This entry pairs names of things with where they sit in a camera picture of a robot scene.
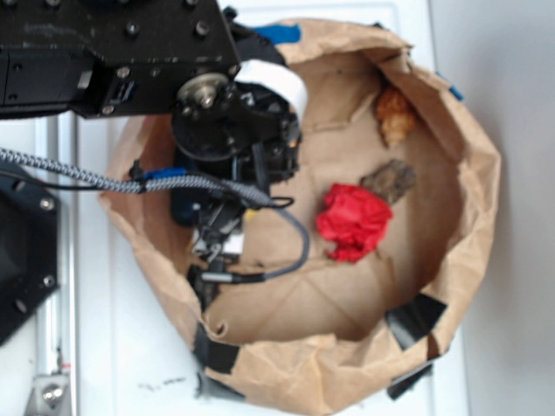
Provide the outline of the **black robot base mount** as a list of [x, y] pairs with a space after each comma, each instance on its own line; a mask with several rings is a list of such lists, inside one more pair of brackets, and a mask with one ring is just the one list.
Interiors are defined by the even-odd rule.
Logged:
[[58, 200], [22, 169], [1, 168], [1, 343], [57, 288]]

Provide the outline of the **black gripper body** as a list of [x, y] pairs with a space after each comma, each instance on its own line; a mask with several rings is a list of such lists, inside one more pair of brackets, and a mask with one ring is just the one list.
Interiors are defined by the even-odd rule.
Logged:
[[172, 117], [177, 150], [197, 164], [187, 175], [206, 194], [194, 228], [193, 253], [210, 267], [223, 267], [242, 253], [243, 222], [249, 209], [272, 208], [296, 229], [291, 197], [273, 197], [271, 185], [298, 169], [299, 120], [286, 100], [270, 89], [230, 81], [217, 73], [198, 75], [180, 87]]

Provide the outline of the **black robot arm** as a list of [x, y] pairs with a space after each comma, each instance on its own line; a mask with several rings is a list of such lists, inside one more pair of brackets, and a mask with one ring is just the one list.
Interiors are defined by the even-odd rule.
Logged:
[[250, 28], [214, 1], [4, 1], [1, 116], [70, 111], [87, 119], [168, 114], [178, 152], [171, 167], [110, 179], [56, 160], [3, 149], [1, 177], [45, 188], [28, 168], [75, 180], [79, 191], [171, 190], [174, 216], [196, 227], [213, 283], [258, 283], [218, 267], [247, 209], [288, 216], [272, 184], [298, 169], [308, 92], [277, 49], [298, 27]]

